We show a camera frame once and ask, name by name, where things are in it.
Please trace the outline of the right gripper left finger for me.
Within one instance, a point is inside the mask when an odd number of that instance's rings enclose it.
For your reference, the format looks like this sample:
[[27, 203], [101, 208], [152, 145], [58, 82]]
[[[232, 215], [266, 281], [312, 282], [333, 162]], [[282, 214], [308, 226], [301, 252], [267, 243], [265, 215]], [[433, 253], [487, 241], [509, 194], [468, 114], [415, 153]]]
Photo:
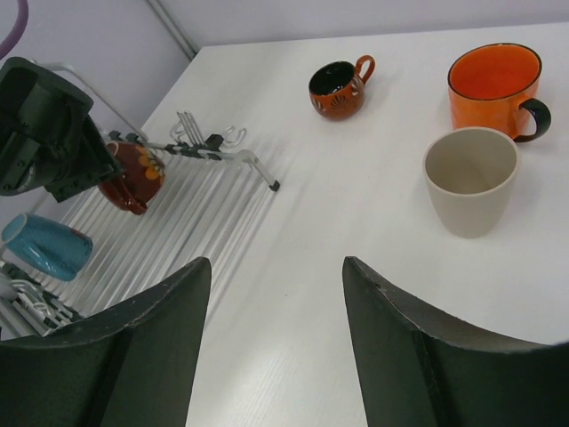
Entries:
[[210, 298], [198, 257], [45, 337], [1, 343], [3, 426], [183, 426]]

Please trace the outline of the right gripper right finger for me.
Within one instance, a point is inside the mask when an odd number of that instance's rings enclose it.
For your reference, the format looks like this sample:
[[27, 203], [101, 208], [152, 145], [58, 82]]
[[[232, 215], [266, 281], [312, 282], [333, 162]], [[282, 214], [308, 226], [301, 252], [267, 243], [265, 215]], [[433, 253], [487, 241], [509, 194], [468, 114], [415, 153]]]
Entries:
[[342, 281], [369, 425], [567, 425], [566, 343], [474, 326], [356, 257], [345, 259]]

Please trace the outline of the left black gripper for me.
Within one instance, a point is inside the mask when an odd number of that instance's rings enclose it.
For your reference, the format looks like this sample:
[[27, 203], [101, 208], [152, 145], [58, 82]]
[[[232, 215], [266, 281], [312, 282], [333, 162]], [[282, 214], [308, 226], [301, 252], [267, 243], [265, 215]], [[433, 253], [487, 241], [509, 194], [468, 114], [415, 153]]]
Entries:
[[21, 57], [1, 67], [1, 194], [43, 188], [63, 202], [118, 176], [89, 112], [92, 99]]

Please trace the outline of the red floral white-inside cup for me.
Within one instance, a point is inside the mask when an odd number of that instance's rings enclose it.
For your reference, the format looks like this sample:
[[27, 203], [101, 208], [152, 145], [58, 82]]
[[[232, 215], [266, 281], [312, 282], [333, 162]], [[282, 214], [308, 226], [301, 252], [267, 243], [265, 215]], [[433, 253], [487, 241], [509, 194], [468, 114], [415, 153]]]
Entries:
[[164, 162], [149, 149], [135, 143], [110, 141], [106, 147], [123, 171], [102, 182], [99, 191], [117, 208], [135, 215], [144, 214], [149, 201], [164, 184]]

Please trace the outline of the blue speckled mug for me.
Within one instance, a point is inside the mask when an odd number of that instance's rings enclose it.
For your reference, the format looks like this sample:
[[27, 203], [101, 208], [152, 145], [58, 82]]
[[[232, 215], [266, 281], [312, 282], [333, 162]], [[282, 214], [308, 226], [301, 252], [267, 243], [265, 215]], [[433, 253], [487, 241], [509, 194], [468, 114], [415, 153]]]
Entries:
[[72, 281], [89, 261], [92, 239], [48, 218], [20, 213], [1, 232], [2, 244], [44, 274]]

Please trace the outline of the small brown patterned cup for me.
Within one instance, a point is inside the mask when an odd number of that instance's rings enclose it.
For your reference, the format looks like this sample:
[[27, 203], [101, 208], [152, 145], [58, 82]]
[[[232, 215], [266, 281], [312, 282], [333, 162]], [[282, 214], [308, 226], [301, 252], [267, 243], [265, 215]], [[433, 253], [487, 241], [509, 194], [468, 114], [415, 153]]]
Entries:
[[375, 70], [371, 55], [356, 64], [335, 61], [319, 69], [309, 80], [309, 97], [315, 111], [326, 119], [340, 121], [353, 117], [365, 101], [365, 84]]

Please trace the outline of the beige handleless cup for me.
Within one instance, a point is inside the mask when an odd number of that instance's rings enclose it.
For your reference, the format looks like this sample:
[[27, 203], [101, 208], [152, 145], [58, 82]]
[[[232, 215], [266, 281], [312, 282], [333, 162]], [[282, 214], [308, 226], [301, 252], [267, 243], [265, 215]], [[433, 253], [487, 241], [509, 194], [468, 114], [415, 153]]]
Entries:
[[461, 238], [479, 238], [500, 221], [521, 163], [505, 133], [465, 127], [434, 141], [422, 171], [430, 202], [445, 228]]

